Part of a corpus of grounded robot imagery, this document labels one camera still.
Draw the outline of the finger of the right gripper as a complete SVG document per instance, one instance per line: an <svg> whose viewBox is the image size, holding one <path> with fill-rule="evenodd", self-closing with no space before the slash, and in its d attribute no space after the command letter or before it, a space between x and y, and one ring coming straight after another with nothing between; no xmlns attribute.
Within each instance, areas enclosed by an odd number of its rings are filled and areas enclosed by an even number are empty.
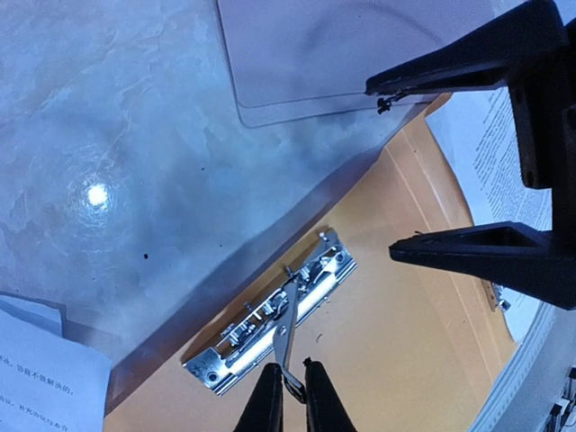
<svg viewBox="0 0 576 432"><path fill-rule="evenodd" d="M502 222L417 234L389 247L392 260L471 275L566 311L575 309L575 237Z"/></svg>
<svg viewBox="0 0 576 432"><path fill-rule="evenodd" d="M427 95L494 89L567 47L553 1L527 1L459 40L369 77L367 95Z"/></svg>

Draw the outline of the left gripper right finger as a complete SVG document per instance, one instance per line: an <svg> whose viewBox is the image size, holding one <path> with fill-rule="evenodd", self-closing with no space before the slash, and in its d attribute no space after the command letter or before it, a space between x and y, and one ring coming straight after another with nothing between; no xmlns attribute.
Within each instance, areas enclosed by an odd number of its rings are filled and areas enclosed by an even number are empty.
<svg viewBox="0 0 576 432"><path fill-rule="evenodd" d="M307 430L311 432L356 432L351 418L338 397L320 361L310 357L305 366Z"/></svg>

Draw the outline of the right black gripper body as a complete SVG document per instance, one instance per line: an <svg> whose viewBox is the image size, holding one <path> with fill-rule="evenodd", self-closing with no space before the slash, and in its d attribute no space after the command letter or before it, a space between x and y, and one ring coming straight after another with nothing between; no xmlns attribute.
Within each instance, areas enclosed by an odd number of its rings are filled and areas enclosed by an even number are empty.
<svg viewBox="0 0 576 432"><path fill-rule="evenodd" d="M575 308L575 23L553 1L527 1L512 28L525 58L509 81L524 185L551 192L552 227L510 225L509 284L566 311Z"/></svg>

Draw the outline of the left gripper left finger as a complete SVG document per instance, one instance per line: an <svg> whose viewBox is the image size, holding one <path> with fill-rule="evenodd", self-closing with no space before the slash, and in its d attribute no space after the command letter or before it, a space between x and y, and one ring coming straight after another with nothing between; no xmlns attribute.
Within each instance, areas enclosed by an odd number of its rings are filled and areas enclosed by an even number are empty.
<svg viewBox="0 0 576 432"><path fill-rule="evenodd" d="M284 430L283 374L279 364L263 368L234 432L282 432Z"/></svg>

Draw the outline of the stack of printed papers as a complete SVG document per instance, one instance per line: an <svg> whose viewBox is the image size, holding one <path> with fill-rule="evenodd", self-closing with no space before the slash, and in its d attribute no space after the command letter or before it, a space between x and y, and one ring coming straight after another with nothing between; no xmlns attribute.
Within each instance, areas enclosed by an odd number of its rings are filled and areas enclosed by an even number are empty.
<svg viewBox="0 0 576 432"><path fill-rule="evenodd" d="M463 192L473 223L514 221L552 228L549 190L524 186L506 89L453 94L426 117Z"/></svg>

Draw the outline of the metal folder cover clip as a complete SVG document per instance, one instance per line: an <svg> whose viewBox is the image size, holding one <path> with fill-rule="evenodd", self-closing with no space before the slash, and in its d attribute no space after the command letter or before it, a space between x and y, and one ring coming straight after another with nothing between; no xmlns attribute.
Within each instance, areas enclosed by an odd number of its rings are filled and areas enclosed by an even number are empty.
<svg viewBox="0 0 576 432"><path fill-rule="evenodd" d="M304 384L289 371L295 329L329 300L357 263L331 227L312 233L301 246L303 251L282 262L280 272L237 317L182 360L183 368L216 395L273 355L286 390L306 402Z"/></svg>

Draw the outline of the orange file folder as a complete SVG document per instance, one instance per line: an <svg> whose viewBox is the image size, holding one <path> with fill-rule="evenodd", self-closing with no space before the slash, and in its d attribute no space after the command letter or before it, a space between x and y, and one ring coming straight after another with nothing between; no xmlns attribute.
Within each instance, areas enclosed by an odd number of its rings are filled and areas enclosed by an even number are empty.
<svg viewBox="0 0 576 432"><path fill-rule="evenodd" d="M218 397L181 365L333 228L358 268L297 329L291 369L321 361L362 431L464 431L515 351L484 283L393 262L467 206L428 105L244 127L231 100L156 103L108 155L110 217L92 282L119 361L108 431L230 431L259 376Z"/></svg>

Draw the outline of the metal folder spine clip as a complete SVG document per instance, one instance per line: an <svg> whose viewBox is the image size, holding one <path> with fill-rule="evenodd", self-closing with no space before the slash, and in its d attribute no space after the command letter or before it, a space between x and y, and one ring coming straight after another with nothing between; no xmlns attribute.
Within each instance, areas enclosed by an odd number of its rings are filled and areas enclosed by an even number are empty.
<svg viewBox="0 0 576 432"><path fill-rule="evenodd" d="M488 281L485 281L485 287L491 308L494 311L496 309L500 309L502 312L508 311L511 304L503 296L504 287Z"/></svg>

